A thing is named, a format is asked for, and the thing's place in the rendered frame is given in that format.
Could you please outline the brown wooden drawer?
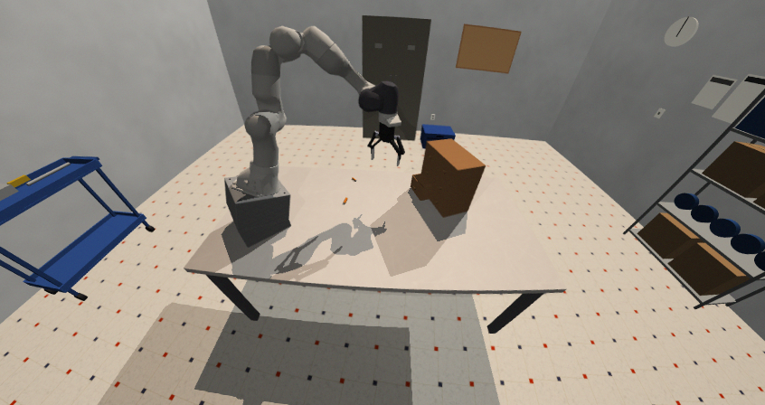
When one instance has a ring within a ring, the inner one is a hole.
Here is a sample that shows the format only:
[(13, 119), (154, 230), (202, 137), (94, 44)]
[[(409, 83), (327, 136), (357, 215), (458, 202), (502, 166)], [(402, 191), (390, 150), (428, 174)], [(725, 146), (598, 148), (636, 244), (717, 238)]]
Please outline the brown wooden drawer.
[(424, 160), (423, 167), (422, 167), (422, 173), (427, 177), (427, 179), (431, 182), (431, 184), (434, 184), (436, 171), (433, 169), (433, 167)]
[(439, 160), (438, 172), (452, 187), (457, 170), (443, 157)]
[(420, 201), (430, 199), (432, 187), (431, 183), (423, 174), (414, 174), (411, 178), (411, 189), (415, 192)]
[(448, 202), (451, 187), (439, 174), (436, 175), (434, 187), (440, 193), (440, 195), (445, 199), (445, 201)]
[(443, 213), (445, 211), (447, 203), (444, 201), (444, 199), (439, 195), (439, 193), (436, 191), (435, 188), (433, 188), (432, 195), (430, 200), (433, 202), (433, 204), (436, 206), (436, 208), (439, 210), (441, 215), (443, 216)]
[(427, 144), (425, 159), (437, 170), (440, 154)]

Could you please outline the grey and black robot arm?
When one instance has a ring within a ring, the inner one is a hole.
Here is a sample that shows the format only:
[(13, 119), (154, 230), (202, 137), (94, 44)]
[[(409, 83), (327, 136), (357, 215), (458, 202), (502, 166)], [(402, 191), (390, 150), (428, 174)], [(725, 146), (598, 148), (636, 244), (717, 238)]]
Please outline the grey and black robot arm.
[(382, 81), (376, 86), (366, 81), (338, 46), (315, 26), (306, 28), (303, 33), (280, 26), (271, 32), (269, 43), (269, 46), (261, 45), (253, 50), (252, 95), (261, 112), (253, 112), (246, 118), (244, 126), (253, 144), (253, 160), (250, 167), (240, 172), (232, 183), (232, 189), (256, 197), (279, 191), (276, 133), (287, 121), (280, 97), (280, 64), (294, 61), (302, 53), (327, 73), (338, 75), (352, 85), (359, 94), (358, 103), (362, 110), (372, 112), (379, 109), (379, 122), (387, 127), (401, 126), (397, 115), (398, 87), (389, 81)]

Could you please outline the dark brown chest of drawers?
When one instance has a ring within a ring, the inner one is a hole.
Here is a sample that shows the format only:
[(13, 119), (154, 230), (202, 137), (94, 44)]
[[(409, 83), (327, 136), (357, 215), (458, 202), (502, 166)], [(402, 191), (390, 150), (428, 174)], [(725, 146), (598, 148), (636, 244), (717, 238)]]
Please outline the dark brown chest of drawers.
[(447, 203), (443, 216), (441, 216), (444, 218), (462, 212), (467, 212), (477, 190), (482, 174), (484, 173), (486, 165), (484, 165), (476, 157), (470, 154), (464, 147), (459, 145), (452, 138), (427, 141), (426, 147), (427, 144), (429, 144), (440, 154), (439, 160), (441, 157), (443, 157), (457, 170), (454, 182), (451, 187), (450, 184), (439, 174), (439, 165), (437, 170), (431, 165), (436, 170), (436, 175), (439, 174), (451, 187), (448, 202), (446, 202), (445, 199), (436, 190)]

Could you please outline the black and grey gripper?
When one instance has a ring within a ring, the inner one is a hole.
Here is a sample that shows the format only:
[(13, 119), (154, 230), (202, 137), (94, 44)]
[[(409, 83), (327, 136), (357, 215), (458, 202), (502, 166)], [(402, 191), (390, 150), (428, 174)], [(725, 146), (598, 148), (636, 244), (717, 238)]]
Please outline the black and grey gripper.
[[(371, 148), (371, 160), (374, 159), (374, 147), (379, 142), (383, 141), (383, 142), (386, 142), (386, 143), (390, 143), (392, 145), (392, 147), (394, 148), (394, 150), (396, 151), (396, 153), (398, 154), (398, 156), (397, 156), (397, 166), (399, 166), (400, 160), (401, 160), (401, 155), (404, 155), (405, 151), (404, 151), (403, 145), (401, 143), (401, 136), (400, 135), (395, 136), (394, 135), (394, 129), (395, 129), (395, 127), (387, 127), (386, 125), (384, 125), (384, 124), (382, 124), (380, 122), (380, 129), (379, 129), (380, 132), (374, 131), (373, 132), (373, 137), (372, 137), (372, 139), (370, 140), (370, 142), (368, 144), (368, 147)], [(378, 140), (377, 143), (374, 143), (372, 145), (374, 139), (378, 135), (379, 135), (380, 139)], [(399, 147), (396, 145), (396, 143), (394, 141), (394, 138), (397, 140), (397, 144), (398, 144)]]

